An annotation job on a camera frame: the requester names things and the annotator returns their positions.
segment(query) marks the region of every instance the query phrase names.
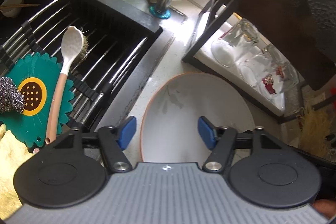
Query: gray gripper base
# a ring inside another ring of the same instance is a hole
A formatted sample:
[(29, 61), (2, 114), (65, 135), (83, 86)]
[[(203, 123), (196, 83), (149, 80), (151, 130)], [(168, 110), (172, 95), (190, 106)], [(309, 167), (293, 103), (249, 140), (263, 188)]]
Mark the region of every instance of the gray gripper base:
[(223, 177), (195, 163), (139, 163), (90, 200), (64, 209), (24, 205), (7, 224), (325, 224), (310, 205), (270, 210), (236, 196)]

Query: silver bolt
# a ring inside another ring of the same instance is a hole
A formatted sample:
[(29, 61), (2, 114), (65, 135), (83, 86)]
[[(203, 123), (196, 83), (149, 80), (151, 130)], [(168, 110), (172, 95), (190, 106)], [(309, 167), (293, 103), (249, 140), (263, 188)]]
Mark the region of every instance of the silver bolt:
[(211, 161), (205, 165), (205, 168), (211, 171), (218, 171), (222, 168), (222, 165), (219, 162)]
[(129, 169), (129, 164), (126, 162), (118, 161), (113, 165), (113, 168), (118, 171), (126, 171)]

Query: white plate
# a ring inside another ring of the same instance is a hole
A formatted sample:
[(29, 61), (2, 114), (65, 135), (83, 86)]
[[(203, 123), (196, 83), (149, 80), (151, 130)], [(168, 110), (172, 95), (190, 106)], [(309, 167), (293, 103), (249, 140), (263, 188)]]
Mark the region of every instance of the white plate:
[(140, 133), (142, 160), (202, 166), (210, 151), (197, 131), (200, 116), (215, 126), (254, 129), (249, 108), (230, 84), (207, 73), (185, 73), (169, 80), (147, 106)]

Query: yellow towel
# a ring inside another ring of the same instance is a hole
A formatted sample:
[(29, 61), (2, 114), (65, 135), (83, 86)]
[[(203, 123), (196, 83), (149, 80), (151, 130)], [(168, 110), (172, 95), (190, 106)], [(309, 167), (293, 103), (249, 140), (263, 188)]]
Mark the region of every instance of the yellow towel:
[(0, 126), (0, 218), (5, 219), (22, 206), (13, 186), (16, 169), (33, 154), (18, 141), (6, 125)]

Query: sunflower mat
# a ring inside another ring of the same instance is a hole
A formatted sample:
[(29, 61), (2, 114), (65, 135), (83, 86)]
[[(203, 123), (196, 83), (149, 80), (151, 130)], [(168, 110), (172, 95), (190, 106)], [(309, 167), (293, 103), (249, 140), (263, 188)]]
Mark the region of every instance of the sunflower mat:
[[(25, 97), (25, 109), (22, 114), (6, 112), (0, 114), (0, 121), (6, 124), (8, 130), (27, 147), (34, 143), (42, 147), (45, 141), (49, 110), (54, 90), (62, 68), (56, 57), (50, 58), (48, 54), (42, 56), (37, 52), (33, 56), (27, 55), (19, 59), (6, 77), (13, 79), (18, 90)], [(58, 117), (57, 134), (62, 132), (62, 124), (69, 121), (66, 113), (72, 111), (69, 102), (74, 98), (70, 91), (73, 86), (67, 80)]]

